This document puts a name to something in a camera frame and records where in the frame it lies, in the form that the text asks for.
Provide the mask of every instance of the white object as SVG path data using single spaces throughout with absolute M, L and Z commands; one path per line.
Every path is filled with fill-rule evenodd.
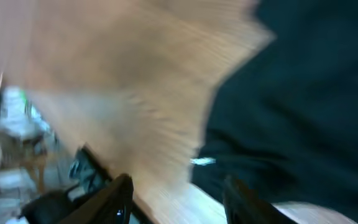
M 26 170 L 20 168 L 0 170 L 0 190 L 9 189 L 34 189 L 35 184 L 31 181 Z
M 25 218 L 21 219 L 11 219 L 6 222 L 6 224 L 30 224 Z

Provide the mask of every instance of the black plastic object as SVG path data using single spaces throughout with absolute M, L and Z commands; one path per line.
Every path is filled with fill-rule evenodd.
M 128 224 L 134 186 L 121 174 L 58 224 Z
M 68 193 L 58 190 L 49 192 L 27 204 L 20 215 L 30 224 L 56 224 L 75 211 Z
M 112 181 L 107 170 L 99 165 L 88 146 L 83 146 L 77 151 L 68 176 L 79 180 L 87 194 L 105 188 Z
M 296 224 L 232 177 L 224 183 L 223 205 L 227 224 Z
M 80 201 L 85 200 L 85 197 L 92 197 L 95 191 L 105 188 L 113 180 L 107 170 L 100 166 L 87 145 L 77 151 L 69 171 L 69 177 L 79 180 L 87 194 L 87 196 L 76 199 L 75 204 L 81 203 Z M 132 203 L 131 213 L 140 224 L 152 224 L 147 215 L 135 203 Z

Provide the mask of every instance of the wooden surface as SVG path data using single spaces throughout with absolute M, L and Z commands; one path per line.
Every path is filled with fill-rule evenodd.
M 34 0 L 0 0 L 0 77 L 22 85 L 30 45 Z
M 133 176 L 156 223 L 225 223 L 188 183 L 213 90 L 267 39 L 251 2 L 38 0 L 29 98 L 74 153 Z

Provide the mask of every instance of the dark cloth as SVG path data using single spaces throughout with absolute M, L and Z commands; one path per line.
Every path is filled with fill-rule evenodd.
M 277 38 L 219 88 L 192 182 L 222 202 L 233 175 L 270 202 L 358 222 L 358 0 L 262 0 Z

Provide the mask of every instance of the dark green fabric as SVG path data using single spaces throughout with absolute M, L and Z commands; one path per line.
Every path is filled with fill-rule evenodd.
M 192 182 L 222 200 L 227 175 L 268 202 L 358 222 L 358 1 L 264 0 L 277 38 L 220 87 Z

